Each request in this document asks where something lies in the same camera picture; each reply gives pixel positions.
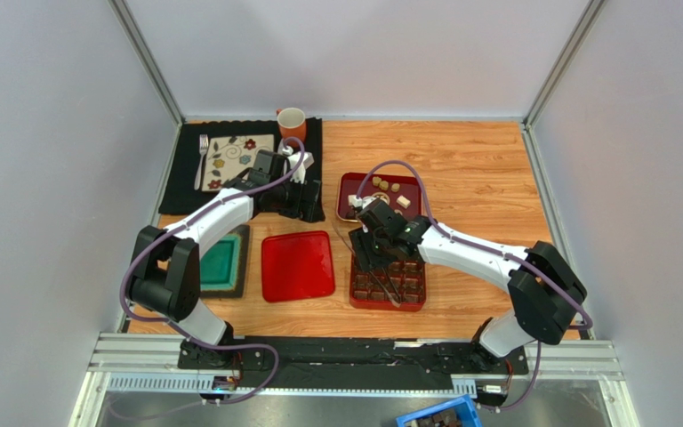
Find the metal serving tongs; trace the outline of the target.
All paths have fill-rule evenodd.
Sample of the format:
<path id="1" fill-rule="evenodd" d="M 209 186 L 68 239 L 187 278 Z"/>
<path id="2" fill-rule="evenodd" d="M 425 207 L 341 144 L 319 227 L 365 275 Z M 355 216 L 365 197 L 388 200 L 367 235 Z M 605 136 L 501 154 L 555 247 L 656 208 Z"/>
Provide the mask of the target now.
<path id="1" fill-rule="evenodd" d="M 388 269 L 378 269 L 366 274 L 367 278 L 367 297 L 366 302 L 374 304 L 376 307 L 383 307 L 393 310 L 404 308 L 404 271 L 394 271 Z"/>

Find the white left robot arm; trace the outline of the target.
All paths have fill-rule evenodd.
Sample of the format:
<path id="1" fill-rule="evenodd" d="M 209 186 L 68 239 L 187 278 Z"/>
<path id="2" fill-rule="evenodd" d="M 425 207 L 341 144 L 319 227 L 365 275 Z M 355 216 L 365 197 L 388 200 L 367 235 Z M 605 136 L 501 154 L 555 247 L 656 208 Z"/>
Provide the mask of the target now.
<path id="1" fill-rule="evenodd" d="M 154 311 L 197 345 L 225 350 L 231 329 L 202 301 L 200 261 L 233 229 L 257 214 L 275 213 L 303 222 L 321 222 L 322 184 L 306 174 L 314 157 L 304 147 L 261 150 L 254 164 L 225 181 L 218 194 L 186 218 L 159 229 L 147 226 L 136 239 L 119 300 L 133 319 L 130 303 Z"/>

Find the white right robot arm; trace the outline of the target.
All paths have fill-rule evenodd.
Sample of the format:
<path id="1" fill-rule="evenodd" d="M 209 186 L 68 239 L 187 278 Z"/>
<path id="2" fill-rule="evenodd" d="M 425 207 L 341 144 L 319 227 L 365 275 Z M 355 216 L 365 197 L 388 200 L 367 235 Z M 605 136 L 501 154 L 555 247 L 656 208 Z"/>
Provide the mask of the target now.
<path id="1" fill-rule="evenodd" d="M 423 262 L 480 278 L 510 297 L 511 309 L 490 318 L 474 335 L 478 350 L 489 358 L 503 358 L 533 341 L 557 345 L 583 313 L 587 290 L 552 244 L 506 246 L 427 216 L 407 220 L 377 197 L 351 201 L 361 225 L 350 232 L 350 243 L 362 271 Z"/>

